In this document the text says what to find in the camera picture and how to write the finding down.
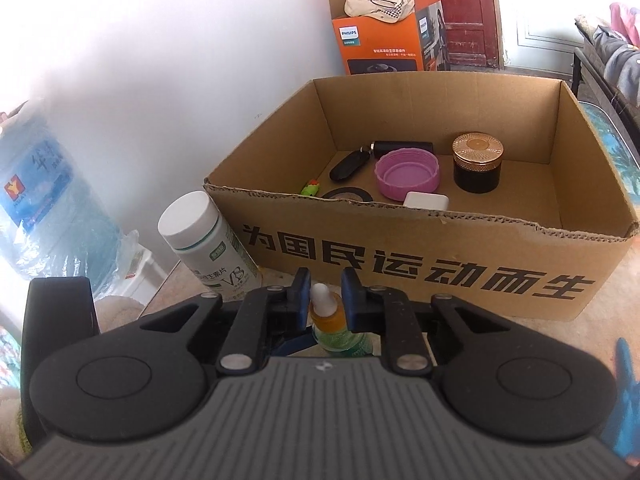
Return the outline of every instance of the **white pill bottle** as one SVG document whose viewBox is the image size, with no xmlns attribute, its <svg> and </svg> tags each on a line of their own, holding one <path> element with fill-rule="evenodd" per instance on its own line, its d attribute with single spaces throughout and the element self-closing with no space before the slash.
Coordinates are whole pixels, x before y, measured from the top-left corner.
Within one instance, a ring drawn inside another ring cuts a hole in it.
<svg viewBox="0 0 640 480">
<path fill-rule="evenodd" d="M 158 231 L 182 262 L 224 301 L 235 301 L 262 284 L 260 271 L 220 210 L 204 191 L 172 203 Z"/>
</svg>

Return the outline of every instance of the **pink plastic cap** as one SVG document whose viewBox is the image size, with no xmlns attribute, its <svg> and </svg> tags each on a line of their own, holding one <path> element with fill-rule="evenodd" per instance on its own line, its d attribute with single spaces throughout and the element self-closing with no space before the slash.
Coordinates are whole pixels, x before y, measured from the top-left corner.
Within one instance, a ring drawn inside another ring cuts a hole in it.
<svg viewBox="0 0 640 480">
<path fill-rule="evenodd" d="M 380 193 L 398 202 L 403 202 L 410 191 L 432 193 L 440 184 L 438 159 L 420 148 L 387 153 L 376 163 L 375 173 Z"/>
</svg>

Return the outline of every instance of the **philips logo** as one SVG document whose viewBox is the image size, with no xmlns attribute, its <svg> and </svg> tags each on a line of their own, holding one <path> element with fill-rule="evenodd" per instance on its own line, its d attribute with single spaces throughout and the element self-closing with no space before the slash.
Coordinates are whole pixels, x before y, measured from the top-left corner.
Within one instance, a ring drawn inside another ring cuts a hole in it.
<svg viewBox="0 0 640 480">
<path fill-rule="evenodd" d="M 343 40 L 355 40 L 358 37 L 358 27 L 340 27 L 340 37 Z"/>
</svg>

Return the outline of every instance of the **black jar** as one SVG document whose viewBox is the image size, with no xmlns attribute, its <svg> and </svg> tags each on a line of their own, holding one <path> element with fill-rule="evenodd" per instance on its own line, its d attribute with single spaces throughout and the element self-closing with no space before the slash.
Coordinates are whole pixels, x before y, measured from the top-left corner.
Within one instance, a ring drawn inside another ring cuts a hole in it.
<svg viewBox="0 0 640 480">
<path fill-rule="evenodd" d="M 453 141 L 453 180 L 469 193 L 488 193 L 498 187 L 504 148 L 487 134 L 462 134 Z"/>
</svg>

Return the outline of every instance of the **brown cardboard box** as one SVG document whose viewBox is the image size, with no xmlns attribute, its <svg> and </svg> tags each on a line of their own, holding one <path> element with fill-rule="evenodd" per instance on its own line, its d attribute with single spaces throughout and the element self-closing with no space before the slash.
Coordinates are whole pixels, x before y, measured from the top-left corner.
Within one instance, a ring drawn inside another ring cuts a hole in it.
<svg viewBox="0 0 640 480">
<path fill-rule="evenodd" d="M 415 0 L 415 12 L 396 23 L 347 16 L 345 1 L 329 0 L 329 8 L 347 74 L 449 69 L 440 0 Z"/>
<path fill-rule="evenodd" d="M 504 145 L 496 190 L 452 180 L 451 143 L 485 132 Z M 381 196 L 374 161 L 344 186 L 375 202 L 297 193 L 373 140 L 430 140 L 447 212 Z M 498 314 L 572 319 L 616 267 L 638 218 L 596 133 L 564 82 L 473 72 L 406 72 L 309 82 L 249 135 L 205 188 L 262 266 L 410 298 L 448 293 Z"/>
</svg>

